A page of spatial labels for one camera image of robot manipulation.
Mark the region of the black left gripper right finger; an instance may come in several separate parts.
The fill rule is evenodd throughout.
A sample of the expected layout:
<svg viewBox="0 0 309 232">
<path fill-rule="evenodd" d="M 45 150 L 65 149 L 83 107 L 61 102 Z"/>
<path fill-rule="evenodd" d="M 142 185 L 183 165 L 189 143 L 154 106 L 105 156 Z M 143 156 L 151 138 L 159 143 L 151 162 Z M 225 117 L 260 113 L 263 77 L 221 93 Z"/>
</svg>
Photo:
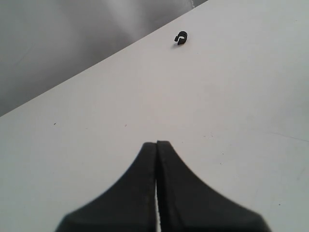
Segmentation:
<svg viewBox="0 0 309 232">
<path fill-rule="evenodd" d="M 156 183 L 163 232 L 268 232 L 258 213 L 213 190 L 168 141 L 158 141 Z"/>
</svg>

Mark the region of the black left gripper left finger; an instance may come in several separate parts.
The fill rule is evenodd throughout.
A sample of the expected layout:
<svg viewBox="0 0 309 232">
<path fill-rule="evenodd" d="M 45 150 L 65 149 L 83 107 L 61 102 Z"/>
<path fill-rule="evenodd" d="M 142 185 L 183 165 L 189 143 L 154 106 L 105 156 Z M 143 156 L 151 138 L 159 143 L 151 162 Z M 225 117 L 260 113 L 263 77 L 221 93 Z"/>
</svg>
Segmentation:
<svg viewBox="0 0 309 232">
<path fill-rule="evenodd" d="M 144 143 L 127 171 L 102 195 L 67 214 L 58 232 L 155 232 L 156 144 Z"/>
</svg>

